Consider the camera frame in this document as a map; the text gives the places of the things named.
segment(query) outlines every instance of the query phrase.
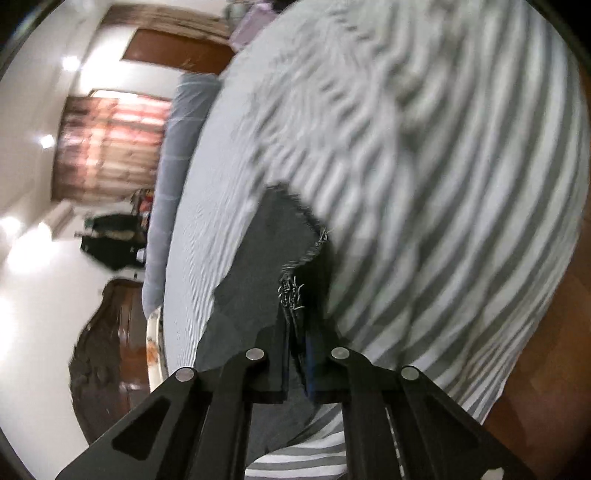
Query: curtain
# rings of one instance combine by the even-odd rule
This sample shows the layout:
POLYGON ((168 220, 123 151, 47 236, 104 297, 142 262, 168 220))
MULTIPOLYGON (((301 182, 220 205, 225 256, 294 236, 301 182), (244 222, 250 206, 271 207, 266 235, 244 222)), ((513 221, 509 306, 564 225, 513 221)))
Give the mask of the curtain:
POLYGON ((69 97, 53 168, 52 197, 116 202, 155 185, 170 102, 69 97))

